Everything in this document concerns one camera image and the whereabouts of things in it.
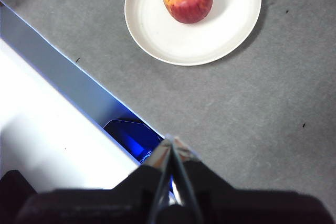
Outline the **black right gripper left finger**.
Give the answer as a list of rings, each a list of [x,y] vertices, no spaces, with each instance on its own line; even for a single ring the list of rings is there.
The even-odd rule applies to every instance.
[[[57,189],[37,193],[18,170],[1,178],[1,223],[157,223],[169,202],[172,142],[163,140],[114,189]]]

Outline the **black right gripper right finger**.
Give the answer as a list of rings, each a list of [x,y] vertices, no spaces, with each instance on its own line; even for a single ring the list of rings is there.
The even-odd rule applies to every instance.
[[[201,223],[334,223],[316,197],[285,190],[238,189],[174,138],[172,158],[180,197]]]

